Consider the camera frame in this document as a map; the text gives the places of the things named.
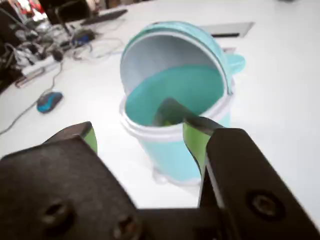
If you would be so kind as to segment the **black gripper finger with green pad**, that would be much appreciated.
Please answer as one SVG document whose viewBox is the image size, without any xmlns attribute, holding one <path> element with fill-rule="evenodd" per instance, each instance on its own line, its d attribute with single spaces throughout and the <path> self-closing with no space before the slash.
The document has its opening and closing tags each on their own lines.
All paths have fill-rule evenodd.
<svg viewBox="0 0 320 240">
<path fill-rule="evenodd" d="M 1 239 L 140 240 L 143 234 L 130 197 L 81 137 L 1 159 Z"/>
<path fill-rule="evenodd" d="M 308 214 L 241 128 L 205 117 L 183 122 L 183 140 L 237 240 L 317 240 Z"/>
</svg>

